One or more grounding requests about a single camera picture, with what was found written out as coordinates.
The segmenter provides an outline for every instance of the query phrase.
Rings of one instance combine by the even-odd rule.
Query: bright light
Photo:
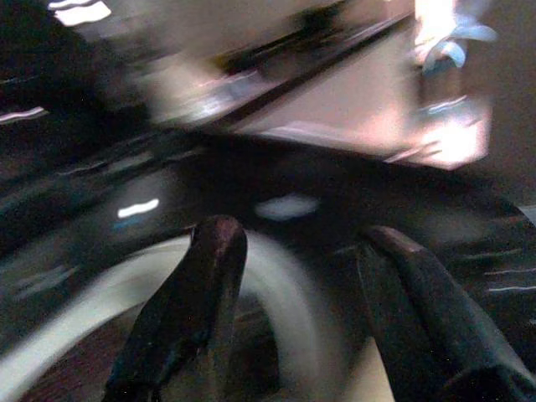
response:
[[[14,111],[12,113],[0,115],[0,124],[8,124],[18,120],[34,119],[46,114],[48,114],[48,112],[42,107],[34,107],[29,111]]]
[[[284,222],[313,213],[318,209],[320,201],[303,194],[287,194],[284,197],[272,198],[255,206],[255,212],[262,218]]]
[[[57,10],[58,8],[66,8],[68,6],[81,6],[89,3],[92,0],[64,0],[63,2],[49,3],[49,10]]]
[[[412,148],[385,161],[407,161],[452,170],[487,155],[491,107],[487,100],[444,102],[421,111]]]
[[[127,208],[122,208],[117,211],[118,218],[128,218],[132,215],[144,214],[146,212],[152,211],[160,204],[158,198],[152,199],[151,201],[144,204],[134,204]]]
[[[418,63],[422,64],[430,49],[456,27],[455,6],[455,0],[415,0],[415,19],[419,23],[415,37]]]
[[[97,2],[88,7],[74,7],[66,10],[57,10],[54,16],[66,27],[74,27],[81,23],[94,23],[111,14],[111,10],[103,3]]]

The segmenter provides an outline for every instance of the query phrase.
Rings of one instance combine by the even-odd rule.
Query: white curved rim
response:
[[[96,278],[68,306],[0,359],[0,400],[14,401],[79,340],[146,301],[189,246],[180,237],[141,250]],[[309,400],[331,399],[340,342],[326,302],[302,264],[277,243],[248,232],[241,292],[254,292],[265,308],[278,347],[281,381]]]

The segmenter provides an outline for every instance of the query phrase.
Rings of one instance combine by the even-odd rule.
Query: shiny black surface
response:
[[[396,400],[533,400],[533,375],[429,250],[375,226],[364,231],[356,254]]]
[[[195,227],[188,253],[136,319],[103,401],[147,400],[209,348],[211,369],[225,377],[246,251],[245,232],[229,216]]]
[[[403,231],[445,262],[534,370],[536,229],[478,184],[431,168],[215,132],[160,132],[120,144],[3,194],[2,350],[129,253],[184,234],[209,214],[231,214],[309,263],[332,289],[356,343],[363,333],[350,263],[356,230],[382,224]],[[118,217],[119,209],[153,199],[154,210]],[[290,212],[273,214],[271,204]]]

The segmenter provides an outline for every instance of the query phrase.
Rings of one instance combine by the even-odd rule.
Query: white wheel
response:
[[[343,386],[341,362],[345,357],[342,332],[330,315],[329,301],[292,253],[261,234],[247,235],[248,257],[240,289],[243,302],[239,304],[255,299],[270,323],[281,387],[279,399],[271,400],[334,400]],[[169,240],[140,250],[106,270],[0,362],[0,378],[13,379],[0,390],[0,400],[17,400],[30,388],[30,394],[35,394],[43,383],[39,378],[68,351],[75,350],[81,339],[91,338],[112,319],[132,321],[135,315],[128,318],[126,313],[152,295],[188,246],[188,237]],[[249,331],[244,324],[247,313],[247,308],[238,308],[236,331]],[[94,396],[86,395],[85,402],[100,400],[103,386],[88,386]]]

